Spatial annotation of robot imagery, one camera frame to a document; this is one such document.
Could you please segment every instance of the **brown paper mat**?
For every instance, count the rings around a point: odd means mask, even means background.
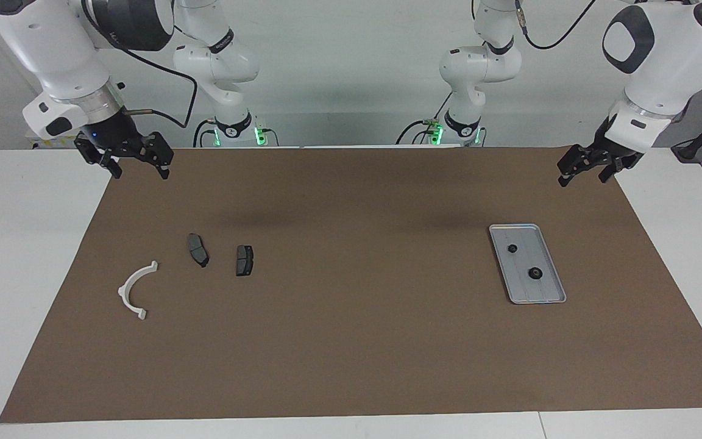
[[[563,152],[124,161],[0,422],[702,407],[700,325],[615,182],[558,186]],[[488,227],[519,222],[565,304],[507,300]],[[152,259],[140,321],[116,291]]]

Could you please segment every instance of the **cable connector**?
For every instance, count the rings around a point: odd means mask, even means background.
[[[256,128],[257,130],[257,136],[259,137],[259,133],[265,134],[265,133],[272,133],[273,136],[275,136],[275,145],[276,146],[281,146],[281,141],[278,139],[278,133],[273,130],[273,128]],[[266,145],[267,144],[267,136],[262,135],[261,138],[264,138],[264,143],[260,143],[259,145]]]
[[[427,125],[424,132],[430,136],[430,143],[433,145],[441,144],[443,140],[443,125],[440,124],[440,121],[437,119],[427,119],[424,120],[424,125]]]
[[[519,27],[522,28],[522,33],[527,35],[527,18],[524,17],[521,0],[514,0],[514,5],[516,6],[516,19],[519,20]]]

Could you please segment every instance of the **black clamp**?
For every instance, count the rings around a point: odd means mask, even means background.
[[[560,186],[568,186],[576,175],[596,166],[605,166],[597,176],[601,183],[605,183],[617,172],[632,169],[638,164],[644,154],[625,148],[605,137],[613,122],[614,120],[606,119],[597,129],[592,145],[586,148],[573,145],[557,162],[559,172],[562,173],[558,179]]]
[[[122,174],[113,158],[131,157],[156,167],[161,178],[167,180],[175,155],[160,133],[142,136],[126,109],[103,122],[81,127],[74,144],[86,163],[107,169],[113,178],[120,178]]]

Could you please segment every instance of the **white table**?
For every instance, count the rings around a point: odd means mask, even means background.
[[[654,150],[618,180],[702,325],[702,169]],[[75,151],[0,151],[0,413],[107,182]],[[692,439],[702,409],[0,425],[0,437]]]

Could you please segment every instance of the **white wall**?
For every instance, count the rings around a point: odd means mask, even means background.
[[[285,145],[388,144],[407,123],[429,117],[449,91],[438,73],[445,50],[476,45],[470,0],[226,0],[236,36],[259,53],[262,70],[243,84],[250,108],[265,117]],[[557,39],[586,0],[525,3],[530,34],[537,42]],[[515,80],[489,84],[484,125],[487,145],[570,145],[591,140],[626,75],[601,51],[605,27],[624,3],[601,0],[568,40],[548,52],[519,47],[524,67]],[[178,35],[164,51],[146,56],[170,65]],[[152,107],[179,116],[190,84],[150,69],[122,53],[101,54],[115,81],[127,84],[129,108]],[[12,83],[11,73],[0,83]],[[0,113],[16,113],[30,100],[23,78],[19,93],[0,92]],[[200,100],[193,124],[211,116]],[[175,146],[189,146],[193,129],[181,131],[153,116],[141,116],[142,131],[160,130]],[[702,93],[680,125],[658,145],[668,146],[702,130]],[[14,130],[0,133],[0,148],[16,145]]]

